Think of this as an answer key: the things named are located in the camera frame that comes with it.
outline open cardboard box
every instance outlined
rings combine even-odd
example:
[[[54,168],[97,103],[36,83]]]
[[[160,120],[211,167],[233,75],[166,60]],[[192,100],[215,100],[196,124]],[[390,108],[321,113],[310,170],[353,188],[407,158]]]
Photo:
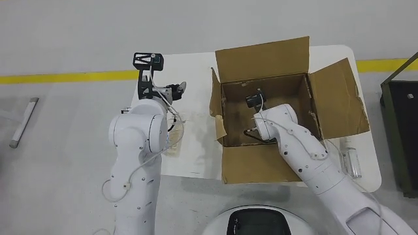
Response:
[[[278,152],[244,135],[255,126],[246,97],[260,88],[266,108],[290,104],[318,140],[369,131],[348,59],[315,73],[309,69],[309,37],[216,51],[210,114],[223,145],[224,183],[300,181]]]

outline floor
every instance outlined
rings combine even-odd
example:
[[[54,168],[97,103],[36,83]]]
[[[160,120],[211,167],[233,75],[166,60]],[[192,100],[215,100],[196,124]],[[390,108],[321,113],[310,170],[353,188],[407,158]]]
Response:
[[[135,51],[212,52],[305,35],[312,46],[346,44],[358,59],[406,58],[416,51],[414,2],[4,0],[0,74],[132,69]],[[418,230],[418,200],[396,190],[382,124],[379,84],[388,75],[360,75],[382,175],[375,195]],[[402,76],[416,80],[418,72]],[[0,107],[8,111],[23,112],[31,97],[40,98],[18,149],[8,147],[16,124],[0,119],[0,235],[113,230],[114,209],[100,192],[116,158],[108,126],[130,105],[135,83],[0,85]],[[320,234],[340,234],[306,188],[171,176],[161,180],[156,234],[200,235],[218,213],[245,204],[279,206]]]
[[[418,230],[418,201],[396,190],[382,125],[379,83],[387,76],[360,75],[382,175],[375,195]],[[0,86],[0,103],[10,111],[21,112],[30,97],[40,97],[18,149],[8,147],[15,125],[0,121],[0,234],[113,229],[113,207],[100,194],[116,157],[107,129],[130,104],[134,87],[135,81]],[[330,213],[306,188],[172,176],[161,180],[156,234],[198,235],[219,212],[245,204],[279,206],[305,218],[320,234],[339,234]]]

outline table top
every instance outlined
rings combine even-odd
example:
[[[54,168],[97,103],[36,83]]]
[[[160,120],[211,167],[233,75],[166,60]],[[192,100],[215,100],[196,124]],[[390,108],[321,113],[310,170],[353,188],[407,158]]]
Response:
[[[351,48],[342,45],[311,46],[309,72],[318,71],[346,57],[349,59],[360,98],[364,103],[359,73]],[[186,81],[187,88],[182,99],[173,103],[185,121],[184,137],[174,155],[163,154],[161,173],[169,176],[221,180],[222,146],[216,141],[215,121],[209,115],[212,93],[211,67],[217,72],[215,53],[164,55],[164,60],[164,70],[154,73],[155,84],[165,86]],[[138,91],[135,87],[131,107],[136,106],[137,103]],[[369,192],[379,189],[381,175],[372,133],[368,131],[350,136],[349,140],[357,150],[362,174],[362,177],[355,181]],[[339,138],[330,141],[339,147]],[[329,150],[338,164],[340,162],[338,151],[332,148]],[[304,183],[286,184],[305,186]]]

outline yellow floor line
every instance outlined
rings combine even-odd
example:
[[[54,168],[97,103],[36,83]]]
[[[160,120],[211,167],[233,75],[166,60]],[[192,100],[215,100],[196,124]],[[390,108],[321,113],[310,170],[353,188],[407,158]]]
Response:
[[[42,84],[138,80],[137,70],[0,76],[0,84]]]
[[[379,59],[357,61],[359,72],[393,72],[407,59]],[[418,62],[412,63],[407,71],[418,71]],[[108,72],[74,72],[66,74],[27,74],[17,76],[0,76],[0,84],[42,84],[71,82],[100,82],[138,80],[137,70],[120,70]]]
[[[359,72],[394,72],[407,59],[376,59],[376,60],[364,60],[357,61],[357,70]],[[417,71],[418,61],[409,65],[405,71]]]

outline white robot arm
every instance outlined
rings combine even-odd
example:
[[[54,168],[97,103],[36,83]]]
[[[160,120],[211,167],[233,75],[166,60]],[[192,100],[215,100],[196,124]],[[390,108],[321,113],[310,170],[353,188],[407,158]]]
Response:
[[[348,234],[416,234],[399,216],[361,193],[301,125],[289,104],[254,115],[263,140],[276,139],[280,155],[331,211]]]
[[[140,70],[138,105],[110,124],[109,141],[118,151],[118,158],[112,167],[112,199],[108,200],[116,210],[117,235],[154,235],[161,154],[169,148],[167,111],[173,101],[181,99],[186,87],[185,82],[154,86],[153,71],[163,70],[163,62],[161,54],[135,54],[134,66]],[[146,70],[150,70],[149,80],[143,75]],[[174,122],[180,120],[182,124],[180,116],[175,116]]]

